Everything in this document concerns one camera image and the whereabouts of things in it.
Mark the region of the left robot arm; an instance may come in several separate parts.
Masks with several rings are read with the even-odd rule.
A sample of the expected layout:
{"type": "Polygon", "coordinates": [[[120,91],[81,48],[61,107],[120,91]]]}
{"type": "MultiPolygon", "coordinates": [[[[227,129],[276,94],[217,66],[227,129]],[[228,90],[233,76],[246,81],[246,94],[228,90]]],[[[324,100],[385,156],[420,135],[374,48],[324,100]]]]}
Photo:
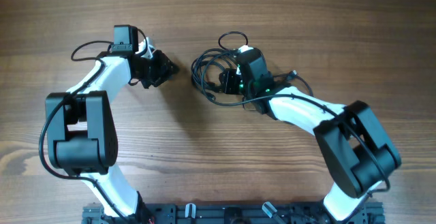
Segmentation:
{"type": "Polygon", "coordinates": [[[126,85],[158,87],[178,67],[143,31],[131,25],[114,26],[108,49],[92,60],[94,68],[63,93],[45,101],[46,122],[39,156],[47,172],[86,184],[103,207],[109,223],[152,223],[153,214],[116,164],[119,143],[110,104],[126,85]]]}

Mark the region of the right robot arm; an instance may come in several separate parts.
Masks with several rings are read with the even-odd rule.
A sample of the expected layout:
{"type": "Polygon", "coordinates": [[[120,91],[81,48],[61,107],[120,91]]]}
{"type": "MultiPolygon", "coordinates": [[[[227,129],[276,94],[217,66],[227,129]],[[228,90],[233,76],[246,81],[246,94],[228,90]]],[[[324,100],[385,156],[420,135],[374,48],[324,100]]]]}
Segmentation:
{"type": "Polygon", "coordinates": [[[244,96],[260,114],[295,125],[315,136],[334,181],[322,207],[336,223],[346,223],[372,194],[390,190],[389,175],[401,156],[369,105],[329,103],[277,81],[263,53],[248,45],[226,50],[236,65],[221,74],[227,94],[244,96]]]}

